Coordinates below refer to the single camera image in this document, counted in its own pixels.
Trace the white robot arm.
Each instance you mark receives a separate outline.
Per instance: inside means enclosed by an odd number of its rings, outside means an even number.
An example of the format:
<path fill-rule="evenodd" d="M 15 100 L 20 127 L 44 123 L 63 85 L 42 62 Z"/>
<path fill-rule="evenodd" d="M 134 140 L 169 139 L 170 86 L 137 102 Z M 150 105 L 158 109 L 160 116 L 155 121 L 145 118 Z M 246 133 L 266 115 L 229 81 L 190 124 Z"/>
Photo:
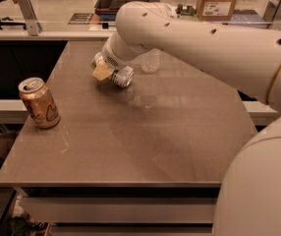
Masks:
<path fill-rule="evenodd" d="M 222 181 L 212 236 L 281 236 L 281 31 L 180 20 L 166 3 L 133 1 L 92 61 L 129 84 L 129 63 L 160 49 L 279 112 L 236 155 Z"/>

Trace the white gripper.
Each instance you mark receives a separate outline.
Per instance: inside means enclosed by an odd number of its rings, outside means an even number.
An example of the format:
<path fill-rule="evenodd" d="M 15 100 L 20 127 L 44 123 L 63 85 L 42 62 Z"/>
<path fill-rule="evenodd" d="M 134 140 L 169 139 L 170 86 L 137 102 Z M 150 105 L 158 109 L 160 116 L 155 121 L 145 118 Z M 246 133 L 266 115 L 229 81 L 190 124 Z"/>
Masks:
<path fill-rule="evenodd" d="M 105 61 L 101 60 L 92 64 L 92 75 L 99 81 L 109 78 L 114 72 L 112 68 L 123 69 L 131 61 L 130 49 L 124 42 L 114 38 L 107 39 L 101 49 L 101 54 Z"/>

